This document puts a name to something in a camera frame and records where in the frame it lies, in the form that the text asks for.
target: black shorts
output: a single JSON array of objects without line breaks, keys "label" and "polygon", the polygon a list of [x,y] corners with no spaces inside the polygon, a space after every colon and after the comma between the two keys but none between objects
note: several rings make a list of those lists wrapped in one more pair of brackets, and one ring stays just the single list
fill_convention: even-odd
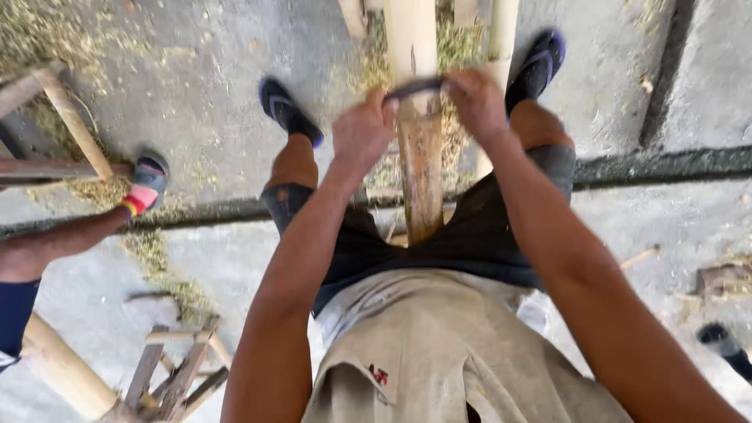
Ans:
[{"label": "black shorts", "polygon": [[19,360],[26,324],[32,316],[40,281],[0,281],[0,372]]},{"label": "black shorts", "polygon": [[[575,152],[566,146],[547,145],[528,150],[527,155],[569,201]],[[262,193],[280,234],[313,192],[299,184],[282,184]],[[444,227],[410,248],[387,244],[370,213],[348,207],[312,312],[316,316],[339,291],[364,278],[410,268],[458,270],[543,291],[541,279],[517,247],[501,190],[491,174],[460,197],[454,216]]]}]

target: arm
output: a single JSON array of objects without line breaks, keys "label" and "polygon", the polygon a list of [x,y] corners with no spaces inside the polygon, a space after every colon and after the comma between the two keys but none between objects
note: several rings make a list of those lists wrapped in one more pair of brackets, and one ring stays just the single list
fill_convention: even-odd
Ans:
[{"label": "arm", "polygon": [[479,72],[450,77],[468,131],[488,153],[514,237],[587,363],[638,421],[744,421],[652,316],[611,253],[523,151],[504,94]]},{"label": "arm", "polygon": [[383,100],[384,93],[374,91],[334,124],[335,159],[282,235],[250,305],[227,382],[223,423],[284,423],[303,416],[312,389],[308,316],[350,195],[394,139],[396,104],[382,108]]}]

